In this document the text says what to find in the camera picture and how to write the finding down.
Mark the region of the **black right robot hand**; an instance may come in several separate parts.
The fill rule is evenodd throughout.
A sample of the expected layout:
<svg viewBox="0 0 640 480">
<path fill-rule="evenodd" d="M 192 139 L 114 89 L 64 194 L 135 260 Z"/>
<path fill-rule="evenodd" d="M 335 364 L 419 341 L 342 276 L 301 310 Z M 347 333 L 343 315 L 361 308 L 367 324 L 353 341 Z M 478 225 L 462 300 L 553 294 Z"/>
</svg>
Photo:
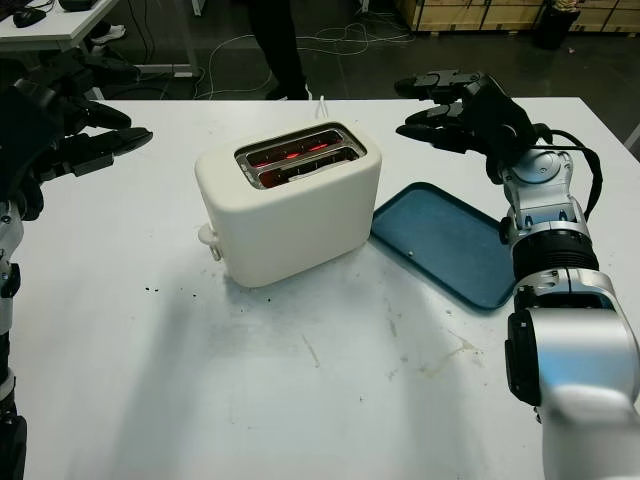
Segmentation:
<svg viewBox="0 0 640 480">
<path fill-rule="evenodd" d="M 434 106 L 407 117 L 396 129 L 402 136 L 454 153 L 469 150 L 486 157 L 486 173 L 500 185 L 502 148 L 497 145 L 497 112 L 506 95 L 489 75 L 481 72 L 440 70 L 395 82 L 396 93 L 406 99 L 430 100 Z"/>
</svg>

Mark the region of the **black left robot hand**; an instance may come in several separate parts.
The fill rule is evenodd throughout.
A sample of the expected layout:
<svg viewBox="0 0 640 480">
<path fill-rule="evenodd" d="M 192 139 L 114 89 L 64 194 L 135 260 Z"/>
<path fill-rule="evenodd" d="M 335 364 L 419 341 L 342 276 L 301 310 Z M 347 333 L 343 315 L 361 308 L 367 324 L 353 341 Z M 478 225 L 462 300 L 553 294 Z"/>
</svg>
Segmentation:
<svg viewBox="0 0 640 480">
<path fill-rule="evenodd" d="M 148 143 L 152 132 L 85 97 L 93 88 L 127 84 L 138 75 L 121 60 L 71 49 L 2 91 L 1 204 L 14 204 L 21 219 L 33 221 L 44 208 L 43 183 L 109 167 L 115 157 Z"/>
</svg>

